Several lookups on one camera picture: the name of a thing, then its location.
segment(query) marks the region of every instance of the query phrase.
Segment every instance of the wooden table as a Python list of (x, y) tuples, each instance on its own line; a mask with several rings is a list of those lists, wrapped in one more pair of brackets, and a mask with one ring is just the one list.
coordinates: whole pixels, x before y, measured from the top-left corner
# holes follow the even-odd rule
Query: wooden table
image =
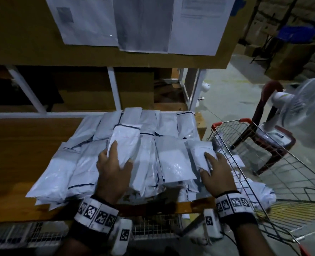
[[(60, 143), (67, 141), (81, 118), (0, 119), (0, 222), (72, 219), (77, 203), (48, 211), (48, 205), (34, 206), (25, 198), (46, 169)], [(161, 203), (119, 206), (126, 215), (200, 212), (213, 206), (211, 199), (193, 203)]]

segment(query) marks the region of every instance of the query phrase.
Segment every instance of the electric fan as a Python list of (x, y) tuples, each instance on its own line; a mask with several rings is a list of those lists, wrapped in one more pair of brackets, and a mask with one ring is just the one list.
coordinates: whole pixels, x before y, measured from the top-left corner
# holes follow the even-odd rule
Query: electric fan
[(275, 92), (270, 100), (277, 111), (271, 119), (259, 126), (262, 130), (257, 129), (256, 134), (274, 146), (287, 146), (291, 139), (275, 126), (279, 122), (285, 129), (294, 127), (315, 111), (315, 78), (301, 83), (294, 94)]

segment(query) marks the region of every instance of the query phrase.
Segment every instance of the person's right hand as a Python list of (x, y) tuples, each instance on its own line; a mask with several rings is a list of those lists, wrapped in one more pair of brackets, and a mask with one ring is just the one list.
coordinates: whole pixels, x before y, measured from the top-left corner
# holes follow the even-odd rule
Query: person's right hand
[(215, 198), (226, 191), (237, 190), (227, 159), (221, 153), (216, 153), (216, 155), (218, 160), (209, 153), (205, 153), (205, 157), (213, 168), (211, 175), (204, 169), (200, 169), (202, 183)]

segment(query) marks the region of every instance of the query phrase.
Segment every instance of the dark red chair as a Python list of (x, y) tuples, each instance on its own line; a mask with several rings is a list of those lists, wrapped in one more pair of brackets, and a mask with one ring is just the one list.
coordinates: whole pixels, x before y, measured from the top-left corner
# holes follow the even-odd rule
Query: dark red chair
[[(264, 106), (275, 90), (277, 92), (283, 91), (283, 86), (280, 84), (279, 81), (270, 81), (263, 87), (259, 103), (252, 118), (253, 123), (251, 123), (247, 127), (247, 129), (245, 129), (245, 131), (230, 147), (230, 150), (234, 150), (241, 142), (244, 142), (248, 137), (250, 137), (256, 145), (262, 147), (263, 149), (271, 153), (271, 158), (257, 172), (254, 172), (254, 174), (256, 175), (260, 175), (261, 173), (265, 172), (268, 168), (270, 168), (276, 162), (282, 159), (282, 157), (285, 156), (296, 143), (296, 139), (294, 138), (292, 133), (286, 129), (283, 129), (280, 126), (275, 126), (275, 128), (278, 131), (285, 134), (291, 140), (287, 146), (284, 147), (275, 146), (272, 143), (269, 143), (266, 140), (260, 138), (256, 134), (257, 126), (260, 124), (260, 120), (264, 112)], [(272, 107), (268, 115), (267, 121), (272, 119), (275, 116), (276, 112), (277, 108)]]

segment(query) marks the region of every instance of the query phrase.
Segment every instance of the shopping cart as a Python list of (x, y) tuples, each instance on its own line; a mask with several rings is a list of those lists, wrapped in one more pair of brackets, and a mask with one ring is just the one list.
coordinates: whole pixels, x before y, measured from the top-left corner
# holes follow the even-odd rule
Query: shopping cart
[[(233, 146), (251, 124), (253, 122), (248, 118), (215, 123), (208, 140), (216, 139), (220, 152), (235, 170), (233, 175), (237, 187), (242, 187), (250, 200), (254, 199), (251, 202), (255, 206), (260, 230), (280, 242), (299, 244), (306, 236), (315, 233), (315, 172), (288, 152), (257, 176), (255, 173), (271, 154), (251, 138)], [(276, 202), (270, 208), (262, 206), (248, 178), (263, 182), (274, 190)]]

